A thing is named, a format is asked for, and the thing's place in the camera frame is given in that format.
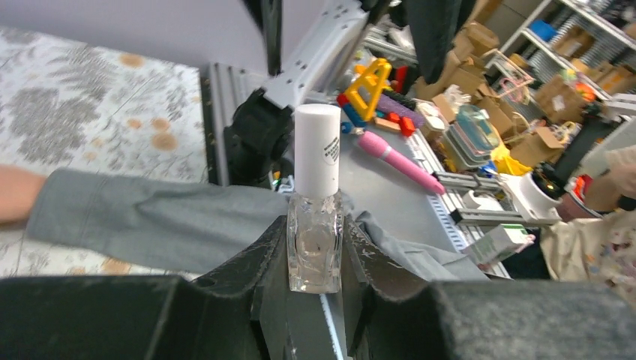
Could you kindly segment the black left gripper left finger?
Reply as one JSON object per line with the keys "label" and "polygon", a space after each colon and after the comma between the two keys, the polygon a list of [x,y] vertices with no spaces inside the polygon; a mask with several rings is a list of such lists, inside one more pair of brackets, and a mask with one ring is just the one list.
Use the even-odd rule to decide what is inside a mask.
{"label": "black left gripper left finger", "polygon": [[1,281],[3,359],[285,359],[286,218],[213,271]]}

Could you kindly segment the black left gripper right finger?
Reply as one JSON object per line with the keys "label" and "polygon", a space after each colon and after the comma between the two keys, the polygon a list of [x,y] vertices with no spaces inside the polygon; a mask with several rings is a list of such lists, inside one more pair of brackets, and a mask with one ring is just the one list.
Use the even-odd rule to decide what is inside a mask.
{"label": "black left gripper right finger", "polygon": [[343,225],[346,351],[355,359],[633,359],[635,312],[592,283],[428,282]]}

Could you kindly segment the clear nail polish bottle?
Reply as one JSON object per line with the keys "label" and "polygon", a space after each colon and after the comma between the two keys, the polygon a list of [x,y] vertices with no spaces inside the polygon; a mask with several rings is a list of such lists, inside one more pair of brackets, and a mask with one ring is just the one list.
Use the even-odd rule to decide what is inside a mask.
{"label": "clear nail polish bottle", "polygon": [[311,199],[294,193],[287,214],[287,264],[293,292],[341,290],[344,207],[341,192]]}

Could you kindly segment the white nail polish cap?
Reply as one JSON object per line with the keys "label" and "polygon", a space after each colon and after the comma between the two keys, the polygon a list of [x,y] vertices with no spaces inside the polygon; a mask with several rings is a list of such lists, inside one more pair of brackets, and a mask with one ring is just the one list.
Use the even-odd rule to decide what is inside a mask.
{"label": "white nail polish cap", "polygon": [[295,192],[330,197],[339,190],[341,109],[322,103],[302,104],[294,112]]}

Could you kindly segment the grey sleeved forearm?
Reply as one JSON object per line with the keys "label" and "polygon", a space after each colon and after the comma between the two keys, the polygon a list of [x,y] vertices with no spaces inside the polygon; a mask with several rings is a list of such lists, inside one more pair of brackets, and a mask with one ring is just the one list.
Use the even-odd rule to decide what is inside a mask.
{"label": "grey sleeved forearm", "polygon": [[42,242],[203,274],[255,242],[287,213],[289,200],[257,187],[57,169],[44,182],[25,231]]}

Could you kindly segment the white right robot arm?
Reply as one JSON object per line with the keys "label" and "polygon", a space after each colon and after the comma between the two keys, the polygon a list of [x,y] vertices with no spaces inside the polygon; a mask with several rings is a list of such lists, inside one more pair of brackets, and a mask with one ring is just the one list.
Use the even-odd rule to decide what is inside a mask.
{"label": "white right robot arm", "polygon": [[208,171],[219,185],[269,186],[272,166],[287,149],[293,110],[316,89],[325,101],[353,53],[386,13],[388,1],[323,1],[312,26],[281,58],[282,1],[249,1],[262,23],[268,73],[250,89],[242,70],[211,64],[209,90],[214,139],[207,144]]}

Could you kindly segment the person's hand with painted nails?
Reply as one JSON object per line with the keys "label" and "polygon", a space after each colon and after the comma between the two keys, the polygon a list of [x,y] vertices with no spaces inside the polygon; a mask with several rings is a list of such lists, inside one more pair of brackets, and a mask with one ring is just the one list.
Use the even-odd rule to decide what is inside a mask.
{"label": "person's hand with painted nails", "polygon": [[46,180],[26,169],[1,165],[1,224],[27,220]]}

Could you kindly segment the white green carton box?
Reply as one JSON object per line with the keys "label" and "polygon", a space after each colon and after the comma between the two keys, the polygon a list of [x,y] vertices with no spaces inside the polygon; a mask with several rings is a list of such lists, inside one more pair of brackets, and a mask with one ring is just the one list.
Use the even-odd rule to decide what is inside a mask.
{"label": "white green carton box", "polygon": [[524,226],[504,223],[485,233],[462,252],[477,266],[487,268],[520,253],[532,245],[535,239]]}

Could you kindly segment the white round device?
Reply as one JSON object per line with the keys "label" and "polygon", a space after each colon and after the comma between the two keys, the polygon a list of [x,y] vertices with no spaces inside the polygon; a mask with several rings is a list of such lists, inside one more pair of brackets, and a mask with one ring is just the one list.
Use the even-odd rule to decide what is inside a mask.
{"label": "white round device", "polygon": [[501,174],[499,183],[528,224],[552,225],[562,220],[556,209],[560,201],[546,195],[533,181],[531,172],[522,176]]}

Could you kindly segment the pink handheld wand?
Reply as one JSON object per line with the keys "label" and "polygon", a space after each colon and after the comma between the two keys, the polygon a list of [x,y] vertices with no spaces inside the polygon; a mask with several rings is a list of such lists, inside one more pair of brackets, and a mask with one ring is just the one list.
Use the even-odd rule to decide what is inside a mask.
{"label": "pink handheld wand", "polygon": [[370,131],[358,136],[358,146],[372,157],[378,158],[433,194],[443,195],[445,187],[399,151],[393,149],[382,137]]}

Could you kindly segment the yellow toy ladder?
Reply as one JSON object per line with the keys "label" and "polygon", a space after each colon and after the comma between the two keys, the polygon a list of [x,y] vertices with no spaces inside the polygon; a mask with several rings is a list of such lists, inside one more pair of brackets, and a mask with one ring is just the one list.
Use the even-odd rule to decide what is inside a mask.
{"label": "yellow toy ladder", "polygon": [[376,58],[369,65],[354,65],[356,78],[343,94],[363,121],[368,122],[375,116],[380,95],[390,88],[391,70],[385,58]]}

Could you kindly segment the floral tablecloth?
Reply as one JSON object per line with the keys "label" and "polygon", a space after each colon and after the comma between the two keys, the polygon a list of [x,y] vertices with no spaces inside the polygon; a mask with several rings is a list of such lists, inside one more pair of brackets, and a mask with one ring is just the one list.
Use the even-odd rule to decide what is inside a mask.
{"label": "floral tablecloth", "polygon": [[200,72],[2,27],[1,162],[205,182]]}

